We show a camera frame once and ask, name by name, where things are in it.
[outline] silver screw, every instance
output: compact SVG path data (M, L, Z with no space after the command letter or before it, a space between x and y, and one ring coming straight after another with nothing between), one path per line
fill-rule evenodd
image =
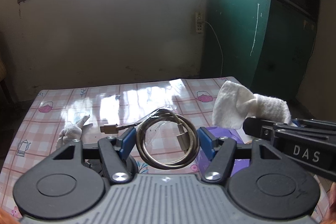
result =
M118 173L115 173L115 174L112 175L112 179L114 181L122 182L122 181L128 180L129 176L126 173L118 172Z
M218 172L209 172L209 173L206 173L204 177L207 180L218 180L221 178L221 175Z

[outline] gray wall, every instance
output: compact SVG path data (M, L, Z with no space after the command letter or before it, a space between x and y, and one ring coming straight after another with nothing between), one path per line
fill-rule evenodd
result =
M321 0L315 49L297 99L318 119L336 121L336 0Z
M19 101L199 73L199 0L0 0L0 52Z

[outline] white lettering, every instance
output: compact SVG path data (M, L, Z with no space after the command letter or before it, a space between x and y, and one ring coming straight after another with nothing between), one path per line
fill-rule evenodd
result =
M300 153L300 147L298 145L295 145L293 155L297 156L299 153Z
M303 153L303 156L302 156L302 157L305 157L305 158L307 158L307 160L309 160L308 148L307 148L306 151Z
M316 151L315 153L314 153L314 158L313 158L313 162L318 162L319 161L319 154L320 154L320 152L318 152L318 151Z

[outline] gray ribbed plate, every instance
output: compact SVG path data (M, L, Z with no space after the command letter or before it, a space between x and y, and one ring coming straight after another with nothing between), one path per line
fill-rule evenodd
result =
M23 224L242 224L277 223L253 218L233 206L223 188L199 182L195 175L137 175L128 184L114 185L92 210L73 219ZM315 224L309 217L286 221Z

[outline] rolled white towel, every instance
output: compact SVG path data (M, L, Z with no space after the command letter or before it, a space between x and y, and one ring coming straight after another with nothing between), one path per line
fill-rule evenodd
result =
M58 140L56 142L56 149L60 148L62 145L67 144L68 142L74 139L80 139L82 136L82 128L85 122L90 118L89 116L84 116L76 124L71 124L66 128L63 128L60 134L58 135Z
M239 129L246 117L291 123L291 114L285 101L253 94L243 85L226 81L218 93L213 108L213 125Z

